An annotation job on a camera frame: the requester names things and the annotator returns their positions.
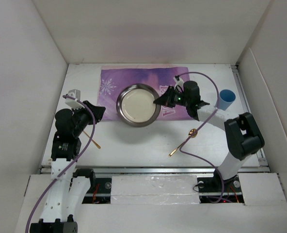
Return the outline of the metal rimmed cream plate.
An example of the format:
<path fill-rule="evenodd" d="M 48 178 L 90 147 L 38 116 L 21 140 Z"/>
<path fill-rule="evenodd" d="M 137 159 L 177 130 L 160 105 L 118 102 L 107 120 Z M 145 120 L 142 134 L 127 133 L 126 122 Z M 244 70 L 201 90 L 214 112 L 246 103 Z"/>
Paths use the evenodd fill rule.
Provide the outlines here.
<path fill-rule="evenodd" d="M 142 83 L 130 85 L 122 90 L 116 100 L 119 118 L 131 127 L 145 127 L 157 120 L 161 107 L 154 103 L 158 93 Z"/>

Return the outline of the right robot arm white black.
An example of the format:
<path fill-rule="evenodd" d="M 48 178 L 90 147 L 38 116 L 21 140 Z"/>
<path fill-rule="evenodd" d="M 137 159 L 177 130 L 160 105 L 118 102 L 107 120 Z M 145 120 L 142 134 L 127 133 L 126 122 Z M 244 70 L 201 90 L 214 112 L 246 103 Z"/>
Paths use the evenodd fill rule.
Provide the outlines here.
<path fill-rule="evenodd" d="M 169 86 L 154 103 L 170 108 L 176 105 L 184 106 L 191 118 L 207 122 L 225 132 L 228 154 L 217 168 L 216 177 L 212 179 L 212 185 L 218 191 L 228 188 L 230 179 L 237 175 L 245 161 L 265 145 L 251 113 L 233 114 L 201 100 L 200 88 L 195 81 L 185 82 L 182 92 Z"/>

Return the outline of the purple printed cloth placemat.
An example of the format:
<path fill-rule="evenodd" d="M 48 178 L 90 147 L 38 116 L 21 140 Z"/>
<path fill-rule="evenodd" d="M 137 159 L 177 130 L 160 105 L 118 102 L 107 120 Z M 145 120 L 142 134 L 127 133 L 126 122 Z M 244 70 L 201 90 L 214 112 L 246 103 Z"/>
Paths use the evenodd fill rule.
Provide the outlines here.
<path fill-rule="evenodd" d="M 187 67 L 173 65 L 156 66 L 126 66 L 102 67 L 97 105 L 106 108 L 103 120 L 119 120 L 116 111 L 116 101 L 119 94 L 128 86 L 146 84 L 152 87 L 158 95 L 162 95 L 168 86 L 175 86 L 175 76 L 188 72 Z"/>

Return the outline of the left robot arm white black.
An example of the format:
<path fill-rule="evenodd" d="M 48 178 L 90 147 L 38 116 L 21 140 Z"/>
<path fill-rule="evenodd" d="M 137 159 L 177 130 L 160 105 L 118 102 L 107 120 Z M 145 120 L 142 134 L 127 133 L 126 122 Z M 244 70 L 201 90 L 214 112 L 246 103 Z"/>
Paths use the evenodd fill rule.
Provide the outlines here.
<path fill-rule="evenodd" d="M 103 118 L 106 108 L 94 106 L 66 96 L 68 109 L 55 114 L 56 133 L 51 150 L 51 183 L 41 194 L 27 220 L 27 233 L 76 233 L 75 215 L 88 192 L 96 188 L 96 175 L 91 168 L 76 168 L 78 159 L 86 151 L 81 147 L 80 135 L 88 125 L 95 126 Z M 40 200 L 46 197 L 39 221 L 32 223 Z"/>

